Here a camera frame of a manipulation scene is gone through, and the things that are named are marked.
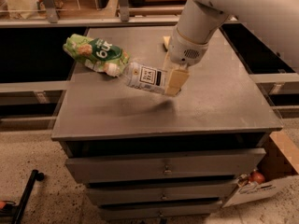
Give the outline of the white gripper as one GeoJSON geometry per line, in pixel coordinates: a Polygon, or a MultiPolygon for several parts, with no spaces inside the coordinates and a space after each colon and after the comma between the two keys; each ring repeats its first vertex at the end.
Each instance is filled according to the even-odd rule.
{"type": "Polygon", "coordinates": [[[208,48],[208,40],[195,28],[175,26],[165,54],[163,71],[166,77],[164,94],[177,96],[190,76],[188,69],[173,68],[172,63],[192,66],[199,63],[208,48]]]}

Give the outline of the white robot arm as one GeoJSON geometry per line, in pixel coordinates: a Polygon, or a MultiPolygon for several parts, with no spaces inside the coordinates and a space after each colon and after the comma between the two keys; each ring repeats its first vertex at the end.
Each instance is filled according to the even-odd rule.
{"type": "Polygon", "coordinates": [[[164,60],[164,93],[177,95],[210,38],[235,16],[293,69],[299,67],[299,0],[187,0],[164,60]]]}

